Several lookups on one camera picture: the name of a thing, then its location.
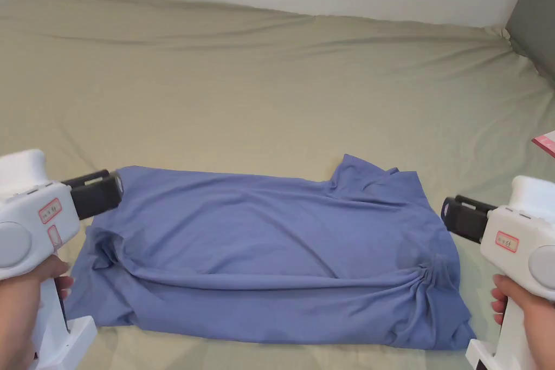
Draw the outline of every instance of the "white plastic device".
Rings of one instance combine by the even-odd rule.
[[[0,158],[0,280],[32,271],[78,231],[71,187],[48,179],[40,150]],[[54,280],[43,282],[31,369],[74,370],[95,337],[91,317],[66,327]]]
[[[509,205],[488,213],[480,251],[529,292],[555,301],[555,184],[516,177]],[[507,302],[498,346],[471,340],[466,357],[475,369],[535,370],[524,313]]]

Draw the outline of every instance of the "mattress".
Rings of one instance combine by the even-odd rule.
[[[319,181],[349,153],[416,170],[437,211],[456,193],[503,204],[517,174],[555,180],[530,142],[555,129],[553,90],[504,30],[169,0],[10,0],[0,15],[0,151],[43,149],[55,179],[143,165]],[[495,342],[495,270],[454,238],[473,329]],[[445,366],[468,368],[464,352],[124,327],[100,328],[79,369]]]

